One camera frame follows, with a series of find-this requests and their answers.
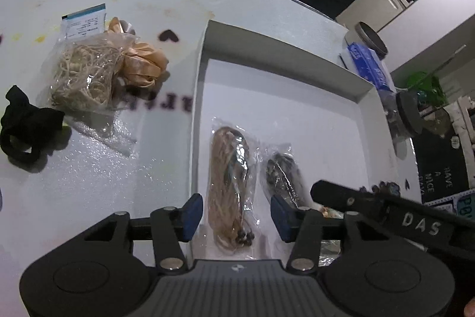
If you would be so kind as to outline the bag of dark hair ties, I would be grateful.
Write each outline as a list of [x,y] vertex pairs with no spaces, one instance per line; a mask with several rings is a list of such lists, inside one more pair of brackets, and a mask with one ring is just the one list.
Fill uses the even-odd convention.
[[305,184],[290,143],[264,143],[259,159],[259,179],[267,201],[274,195],[292,208],[307,208]]

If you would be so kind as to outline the blue patterned fabric scrunchie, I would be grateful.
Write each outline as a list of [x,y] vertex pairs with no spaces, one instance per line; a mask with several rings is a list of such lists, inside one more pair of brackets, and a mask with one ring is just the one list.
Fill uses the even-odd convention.
[[374,184],[370,189],[366,187],[360,187],[360,192],[372,192],[373,194],[383,193],[385,195],[401,196],[400,186],[396,182],[384,182],[381,181],[379,184]]

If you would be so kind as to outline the green potted plant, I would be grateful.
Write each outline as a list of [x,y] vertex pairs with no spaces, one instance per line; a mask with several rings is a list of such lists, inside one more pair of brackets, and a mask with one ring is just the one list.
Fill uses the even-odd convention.
[[420,109],[427,107],[440,108],[448,101],[440,85],[439,77],[426,72],[414,72],[405,81],[405,87],[417,96]]

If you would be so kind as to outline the blue tissue pack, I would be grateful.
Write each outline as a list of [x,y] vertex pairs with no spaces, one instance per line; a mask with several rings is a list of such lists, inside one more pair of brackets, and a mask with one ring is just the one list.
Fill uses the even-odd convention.
[[340,53],[340,58],[349,71],[373,84],[376,90],[395,91],[376,52],[363,43],[353,42],[346,45]]

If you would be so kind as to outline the bag of brown hair ties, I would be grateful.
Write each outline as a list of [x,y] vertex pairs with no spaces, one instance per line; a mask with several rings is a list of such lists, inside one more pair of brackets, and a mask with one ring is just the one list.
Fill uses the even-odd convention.
[[213,118],[205,214],[213,244],[226,258],[259,256],[260,219],[254,214],[259,157],[252,133]]

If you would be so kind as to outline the peach satin bow scrunchie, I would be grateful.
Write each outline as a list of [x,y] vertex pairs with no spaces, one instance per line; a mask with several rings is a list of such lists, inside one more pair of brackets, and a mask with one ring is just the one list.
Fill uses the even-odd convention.
[[164,75],[168,64],[162,50],[135,38],[128,47],[121,50],[114,76],[128,86],[150,89]]

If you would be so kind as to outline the white shallow cardboard box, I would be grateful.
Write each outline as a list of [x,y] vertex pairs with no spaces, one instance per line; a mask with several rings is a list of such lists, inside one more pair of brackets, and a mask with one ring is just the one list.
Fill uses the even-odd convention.
[[397,183],[420,201],[410,142],[394,144],[374,86],[281,40],[211,21],[200,42],[192,120],[191,188],[208,192],[215,129],[239,130],[254,153],[253,178],[271,149],[287,150],[306,188],[326,179],[358,189]]

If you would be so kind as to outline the white teal labelled packet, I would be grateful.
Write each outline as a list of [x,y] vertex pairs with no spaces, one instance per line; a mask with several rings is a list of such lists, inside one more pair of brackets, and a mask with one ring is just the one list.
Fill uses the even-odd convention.
[[61,39],[78,40],[105,30],[105,3],[64,15],[60,24]]

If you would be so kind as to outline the black lidded glass jar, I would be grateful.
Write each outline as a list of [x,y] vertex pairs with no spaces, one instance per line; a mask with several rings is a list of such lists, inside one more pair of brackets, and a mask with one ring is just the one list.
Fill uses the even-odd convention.
[[405,142],[422,133],[423,119],[419,114],[417,98],[413,93],[381,90],[379,96],[394,144]]

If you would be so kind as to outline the bag of beige hair ties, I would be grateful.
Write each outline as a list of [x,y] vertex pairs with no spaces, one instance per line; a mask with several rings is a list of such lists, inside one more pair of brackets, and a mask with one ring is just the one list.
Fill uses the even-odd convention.
[[126,157],[137,140],[119,118],[123,106],[114,97],[119,69],[132,34],[103,32],[60,40],[45,63],[43,100],[65,113],[66,124]]

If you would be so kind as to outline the black hair scrunchie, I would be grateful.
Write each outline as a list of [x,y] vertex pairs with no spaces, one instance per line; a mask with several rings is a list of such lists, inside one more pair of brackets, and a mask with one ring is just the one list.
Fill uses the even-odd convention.
[[36,163],[63,128],[65,113],[32,105],[17,85],[6,94],[9,105],[1,117],[1,150],[24,165]]

